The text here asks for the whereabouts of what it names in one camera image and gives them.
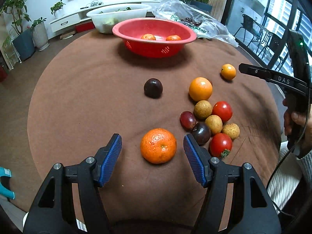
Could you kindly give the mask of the red tomato with stem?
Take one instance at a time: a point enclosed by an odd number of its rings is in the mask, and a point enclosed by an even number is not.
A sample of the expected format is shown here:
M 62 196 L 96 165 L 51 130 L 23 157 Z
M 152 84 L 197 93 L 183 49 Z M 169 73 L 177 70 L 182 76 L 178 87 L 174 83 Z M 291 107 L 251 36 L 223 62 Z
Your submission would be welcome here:
M 212 137 L 209 144 L 209 150 L 213 157 L 222 159 L 229 155 L 232 150 L 232 146 L 232 140 L 228 135 L 218 133 Z

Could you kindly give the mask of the dark plum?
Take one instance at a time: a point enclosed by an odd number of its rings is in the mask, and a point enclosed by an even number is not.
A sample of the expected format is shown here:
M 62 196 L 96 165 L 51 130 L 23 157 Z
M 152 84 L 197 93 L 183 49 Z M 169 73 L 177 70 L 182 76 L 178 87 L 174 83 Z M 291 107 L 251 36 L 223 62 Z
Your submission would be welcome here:
M 211 137 L 210 128 L 205 123 L 197 123 L 191 131 L 198 145 L 206 144 Z
M 163 85 L 160 80 L 151 78 L 144 84 L 144 94 L 150 98 L 160 98 L 163 92 Z

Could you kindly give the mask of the tan longan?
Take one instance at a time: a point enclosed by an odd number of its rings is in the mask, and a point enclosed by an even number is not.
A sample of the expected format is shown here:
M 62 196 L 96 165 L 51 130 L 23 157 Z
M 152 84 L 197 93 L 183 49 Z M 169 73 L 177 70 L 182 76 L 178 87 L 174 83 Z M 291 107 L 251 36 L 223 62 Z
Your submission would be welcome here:
M 217 115 L 210 115 L 206 118 L 205 124 L 210 128 L 213 135 L 218 134 L 223 129 L 223 122 Z
M 200 100 L 194 107 L 194 115 L 200 120 L 206 119 L 212 114 L 212 111 L 213 107 L 207 100 Z
M 222 133 L 228 135 L 231 140 L 235 140 L 240 135 L 240 129 L 239 126 L 235 123 L 226 124 L 222 129 Z

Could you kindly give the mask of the large mandarin orange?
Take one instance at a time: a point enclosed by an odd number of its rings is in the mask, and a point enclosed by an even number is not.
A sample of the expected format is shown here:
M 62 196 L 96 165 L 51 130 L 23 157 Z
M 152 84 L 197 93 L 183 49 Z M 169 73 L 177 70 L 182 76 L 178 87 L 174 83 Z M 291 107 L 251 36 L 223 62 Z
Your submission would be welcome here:
M 148 131 L 141 139 L 142 157 L 152 164 L 163 164 L 175 156 L 177 140 L 174 135 L 163 128 Z

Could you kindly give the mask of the small orange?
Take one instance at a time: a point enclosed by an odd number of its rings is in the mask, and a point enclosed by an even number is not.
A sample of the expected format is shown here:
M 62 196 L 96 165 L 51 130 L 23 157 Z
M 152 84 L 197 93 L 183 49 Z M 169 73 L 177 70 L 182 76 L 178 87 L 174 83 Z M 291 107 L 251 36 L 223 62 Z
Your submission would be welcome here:
M 221 68 L 221 76 L 228 81 L 236 77 L 236 68 L 231 64 L 224 64 Z

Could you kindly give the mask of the smooth orange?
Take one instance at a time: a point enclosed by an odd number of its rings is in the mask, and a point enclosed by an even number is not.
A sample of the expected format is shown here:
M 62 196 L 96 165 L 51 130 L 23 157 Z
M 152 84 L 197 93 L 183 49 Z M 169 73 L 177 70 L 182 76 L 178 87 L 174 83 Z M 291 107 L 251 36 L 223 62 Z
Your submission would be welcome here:
M 192 100 L 199 102 L 208 100 L 213 93 L 212 83 L 203 77 L 195 78 L 189 86 L 189 95 Z

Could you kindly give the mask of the small mandarin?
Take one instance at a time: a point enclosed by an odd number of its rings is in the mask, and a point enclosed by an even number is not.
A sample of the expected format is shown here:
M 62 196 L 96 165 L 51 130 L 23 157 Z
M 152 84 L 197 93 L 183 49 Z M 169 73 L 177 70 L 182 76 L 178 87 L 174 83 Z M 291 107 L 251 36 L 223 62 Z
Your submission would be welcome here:
M 155 36 L 153 34 L 149 34 L 149 33 L 142 35 L 141 39 L 151 40 L 151 41 L 155 41 L 156 40 Z

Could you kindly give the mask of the black balcony chair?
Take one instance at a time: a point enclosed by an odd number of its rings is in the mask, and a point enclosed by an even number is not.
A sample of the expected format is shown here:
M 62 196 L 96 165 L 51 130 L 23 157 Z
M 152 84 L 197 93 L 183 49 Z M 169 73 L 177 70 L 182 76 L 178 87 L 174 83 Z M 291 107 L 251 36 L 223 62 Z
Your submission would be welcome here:
M 263 62 L 269 63 L 273 56 L 277 53 L 278 47 L 280 47 L 282 39 L 277 36 L 275 33 L 268 32 L 265 34 L 263 40 L 261 41 L 260 46 L 262 47 L 261 51 L 258 54 L 258 57 L 261 58 Z M 280 70 L 283 64 L 285 63 L 286 57 L 278 56 L 277 61 L 273 65 L 275 70 Z
M 262 36 L 263 36 L 263 30 L 261 28 L 261 25 L 258 24 L 253 18 L 246 14 L 242 14 L 243 22 L 241 23 L 241 27 L 235 32 L 234 37 L 238 34 L 238 32 L 243 29 L 244 35 L 243 35 L 243 42 L 246 39 L 246 32 L 249 32 L 252 35 L 252 39 L 249 41 L 249 44 L 247 47 L 252 43 L 261 43 Z

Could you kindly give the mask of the clear plastic bag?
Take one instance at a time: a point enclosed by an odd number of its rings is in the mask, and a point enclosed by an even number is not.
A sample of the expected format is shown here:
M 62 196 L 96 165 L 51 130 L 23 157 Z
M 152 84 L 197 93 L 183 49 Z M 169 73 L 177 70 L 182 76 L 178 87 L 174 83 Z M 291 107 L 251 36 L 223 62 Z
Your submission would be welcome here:
M 179 22 L 191 28 L 198 38 L 216 39 L 237 48 L 235 37 L 227 27 L 212 16 L 179 0 L 161 2 L 152 9 L 156 18 Z

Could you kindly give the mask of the red plastic basin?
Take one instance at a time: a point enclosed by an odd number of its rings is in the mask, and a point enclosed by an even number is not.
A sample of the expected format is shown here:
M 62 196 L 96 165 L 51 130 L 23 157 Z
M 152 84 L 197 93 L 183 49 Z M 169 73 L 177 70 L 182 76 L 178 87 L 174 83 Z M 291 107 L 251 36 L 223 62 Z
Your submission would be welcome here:
M 182 23 L 157 18 L 135 18 L 117 23 L 113 34 L 131 52 L 146 58 L 167 58 L 197 39 Z

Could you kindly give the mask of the red bin on floor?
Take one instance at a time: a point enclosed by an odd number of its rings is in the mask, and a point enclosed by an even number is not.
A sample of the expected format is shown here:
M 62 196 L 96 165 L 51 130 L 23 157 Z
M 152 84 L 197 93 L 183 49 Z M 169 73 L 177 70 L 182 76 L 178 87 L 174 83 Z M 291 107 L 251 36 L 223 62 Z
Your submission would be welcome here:
M 7 78 L 7 73 L 3 66 L 0 66 L 0 82 L 3 82 Z

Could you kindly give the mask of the white plastic basin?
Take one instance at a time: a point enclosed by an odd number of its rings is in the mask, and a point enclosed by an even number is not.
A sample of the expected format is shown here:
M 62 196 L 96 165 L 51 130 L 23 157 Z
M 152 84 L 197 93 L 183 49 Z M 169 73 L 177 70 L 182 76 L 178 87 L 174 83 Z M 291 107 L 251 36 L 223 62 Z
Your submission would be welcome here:
M 118 9 L 130 7 L 130 11 L 114 12 Z M 152 7 L 147 4 L 125 3 L 100 7 L 89 11 L 86 15 L 91 18 L 96 30 L 104 34 L 112 34 L 113 27 L 127 19 L 144 18 Z M 100 11 L 113 11 L 111 13 L 99 14 Z

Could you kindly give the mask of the plant in white ribbed pot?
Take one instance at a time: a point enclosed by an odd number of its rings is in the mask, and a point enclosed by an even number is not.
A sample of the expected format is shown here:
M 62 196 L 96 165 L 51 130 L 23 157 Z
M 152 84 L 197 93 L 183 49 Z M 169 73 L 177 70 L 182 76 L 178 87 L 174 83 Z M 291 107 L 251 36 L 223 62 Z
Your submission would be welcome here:
M 46 18 L 40 17 L 37 20 L 34 20 L 31 25 L 32 39 L 39 52 L 49 46 L 49 39 L 44 24 L 45 21 Z

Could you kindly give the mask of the white tv cabinet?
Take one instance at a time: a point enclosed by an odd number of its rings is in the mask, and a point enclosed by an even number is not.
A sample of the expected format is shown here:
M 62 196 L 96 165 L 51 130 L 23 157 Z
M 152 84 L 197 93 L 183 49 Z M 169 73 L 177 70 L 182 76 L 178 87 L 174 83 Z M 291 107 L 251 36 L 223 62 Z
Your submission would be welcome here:
M 137 4 L 147 4 L 153 7 L 157 2 L 156 1 L 148 1 L 148 2 L 136 2 Z M 85 23 L 91 18 L 87 17 L 87 13 L 91 10 L 98 9 L 100 7 L 109 6 L 109 5 L 100 5 L 95 7 L 89 7 L 83 10 L 78 10 L 76 12 L 64 15 L 59 19 L 55 19 L 50 22 L 51 30 L 53 33 L 58 32 L 60 30 L 66 29 L 68 27 L 76 26 L 79 23 Z

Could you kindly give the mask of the green leafy vegetables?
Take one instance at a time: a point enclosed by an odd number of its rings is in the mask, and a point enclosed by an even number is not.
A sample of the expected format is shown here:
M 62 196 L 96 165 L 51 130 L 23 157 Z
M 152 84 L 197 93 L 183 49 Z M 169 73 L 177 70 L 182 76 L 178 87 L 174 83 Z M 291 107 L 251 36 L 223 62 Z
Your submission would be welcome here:
M 130 7 L 126 7 L 124 9 L 118 9 L 118 10 L 115 10 L 114 12 L 119 12 L 119 11 L 130 11 L 132 10 Z M 104 13 L 111 13 L 113 11 L 100 11 L 99 14 L 104 14 Z

